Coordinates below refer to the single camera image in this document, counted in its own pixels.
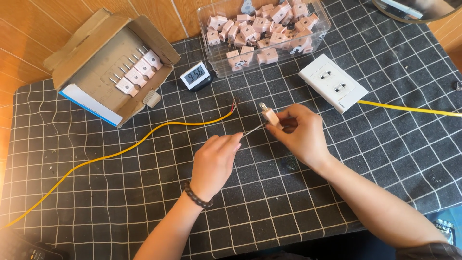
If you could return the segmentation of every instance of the clear plastic container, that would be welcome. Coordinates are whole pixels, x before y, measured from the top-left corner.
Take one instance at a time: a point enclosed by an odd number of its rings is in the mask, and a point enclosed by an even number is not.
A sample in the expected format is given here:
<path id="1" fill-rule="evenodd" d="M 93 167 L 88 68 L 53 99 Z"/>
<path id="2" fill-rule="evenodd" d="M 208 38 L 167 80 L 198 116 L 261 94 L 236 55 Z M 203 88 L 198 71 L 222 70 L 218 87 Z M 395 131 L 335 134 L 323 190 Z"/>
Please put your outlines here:
<path id="1" fill-rule="evenodd" d="M 289 46 L 289 49 L 285 48 L 285 50 L 276 48 L 277 54 L 279 56 L 278 61 L 283 61 L 289 58 L 293 58 L 295 56 L 301 56 L 304 55 L 303 53 L 295 51 L 292 46 L 296 46 L 296 41 L 300 39 L 304 39 L 306 37 L 311 38 L 311 46 L 312 50 L 311 52 L 314 52 L 317 50 L 319 44 L 321 44 L 321 41 L 324 39 L 324 36 L 326 35 L 327 31 L 330 29 L 331 24 L 329 22 L 329 19 L 327 17 L 327 14 L 325 13 L 323 7 L 321 6 L 321 3 L 318 0 L 302 0 L 303 3 L 305 3 L 308 7 L 308 11 L 311 14 L 316 14 L 318 16 L 319 20 L 318 22 L 314 25 L 312 28 L 312 34 L 302 36 L 302 37 L 297 37 L 294 36 L 291 40 L 275 44 L 273 46 L 267 46 L 265 48 L 258 49 L 255 46 L 255 50 L 252 52 L 248 52 L 245 54 L 241 54 L 240 57 L 245 57 L 246 60 L 249 57 L 252 57 L 252 61 L 248 63 L 248 67 L 241 67 L 240 70 L 233 71 L 233 67 L 230 66 L 230 63 L 228 62 L 230 59 L 236 58 L 235 57 L 226 57 L 226 53 L 234 50 L 239 50 L 239 48 L 235 48 L 233 44 L 231 44 L 230 47 L 228 47 L 228 42 L 220 42 L 217 45 L 212 45 L 209 46 L 207 43 L 207 22 L 210 16 L 224 16 L 228 19 L 233 19 L 236 18 L 238 14 L 241 14 L 241 6 L 243 4 L 242 0 L 224 0 L 220 1 L 208 6 L 201 7 L 197 9 L 197 14 L 199 17 L 199 25 L 201 27 L 201 32 L 202 32 L 202 39 L 204 40 L 204 46 L 205 50 L 207 53 L 207 59 L 209 63 L 211 64 L 213 70 L 217 74 L 219 78 L 223 78 L 226 76 L 230 76 L 233 74 L 245 72 L 254 68 L 258 68 L 259 66 L 265 65 L 262 63 L 261 65 L 258 63 L 257 60 L 257 55 L 262 55 L 262 52 L 265 52 L 265 50 L 268 50 L 270 48 L 274 48 L 275 46 Z M 279 1 L 276 0 L 253 0 L 252 1 L 253 7 L 258 10 L 260 9 L 261 6 L 267 5 L 267 4 L 273 4 L 275 7 L 279 4 Z"/>

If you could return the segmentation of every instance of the outlet socket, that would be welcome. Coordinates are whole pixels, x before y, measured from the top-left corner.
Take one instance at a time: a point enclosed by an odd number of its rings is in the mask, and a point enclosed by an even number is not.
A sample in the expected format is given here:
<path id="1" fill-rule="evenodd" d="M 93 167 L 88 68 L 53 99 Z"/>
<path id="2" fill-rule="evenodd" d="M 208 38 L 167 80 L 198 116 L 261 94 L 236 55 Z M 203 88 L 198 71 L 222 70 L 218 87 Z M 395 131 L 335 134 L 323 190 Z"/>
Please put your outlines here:
<path id="1" fill-rule="evenodd" d="M 298 75 L 342 114 L 368 93 L 324 54 Z"/>

